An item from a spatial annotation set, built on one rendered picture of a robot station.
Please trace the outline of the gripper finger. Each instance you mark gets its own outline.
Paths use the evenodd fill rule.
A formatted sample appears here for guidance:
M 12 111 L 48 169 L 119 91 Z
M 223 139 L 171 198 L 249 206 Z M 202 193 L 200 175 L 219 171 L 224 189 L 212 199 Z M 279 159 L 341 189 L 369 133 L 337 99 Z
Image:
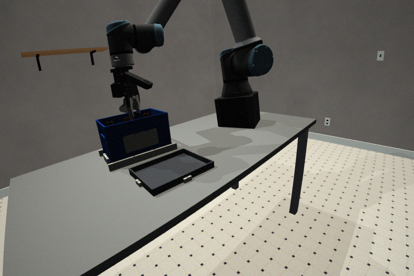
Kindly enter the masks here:
M 136 110 L 137 117 L 139 119 L 140 117 L 140 96 L 137 92 L 136 96 L 131 97 L 133 100 L 133 109 Z
M 131 94 L 129 93 L 129 88 L 125 90 L 124 99 L 123 99 L 123 105 L 119 107 L 120 112 L 128 113 L 130 120 L 134 119 L 133 114 L 133 100 L 131 98 Z

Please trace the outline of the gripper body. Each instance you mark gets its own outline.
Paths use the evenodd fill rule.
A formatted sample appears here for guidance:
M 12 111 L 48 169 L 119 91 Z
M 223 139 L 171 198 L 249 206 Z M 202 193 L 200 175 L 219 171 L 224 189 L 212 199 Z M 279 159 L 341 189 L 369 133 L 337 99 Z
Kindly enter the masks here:
M 110 69 L 110 72 L 113 73 L 114 82 L 111 84 L 111 91 L 112 96 L 114 98 L 121 98 L 124 97 L 125 90 L 129 88 L 129 93 L 131 94 L 131 97 L 136 96 L 138 92 L 138 88 L 136 84 L 133 84 L 127 80 L 124 80 L 123 74 L 125 72 L 129 72 L 129 69 L 133 69 L 132 66 L 123 66 L 123 67 L 116 67 L 114 69 Z M 114 85 L 115 84 L 115 85 Z

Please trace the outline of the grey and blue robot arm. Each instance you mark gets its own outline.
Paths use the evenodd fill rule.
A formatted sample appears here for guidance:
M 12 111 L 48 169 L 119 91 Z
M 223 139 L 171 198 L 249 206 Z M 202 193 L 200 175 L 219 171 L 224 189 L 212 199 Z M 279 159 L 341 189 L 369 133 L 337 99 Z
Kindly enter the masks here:
M 128 21 L 115 21 L 106 26 L 112 67 L 134 65 L 133 48 L 149 53 L 164 44 L 163 29 L 181 0 L 159 0 L 145 24 L 130 25 Z M 234 35 L 234 48 L 220 53 L 223 76 L 223 98 L 253 94 L 248 77 L 267 74 L 273 65 L 270 47 L 257 37 L 246 0 L 222 0 Z M 153 83 L 131 72 L 122 77 L 144 89 Z

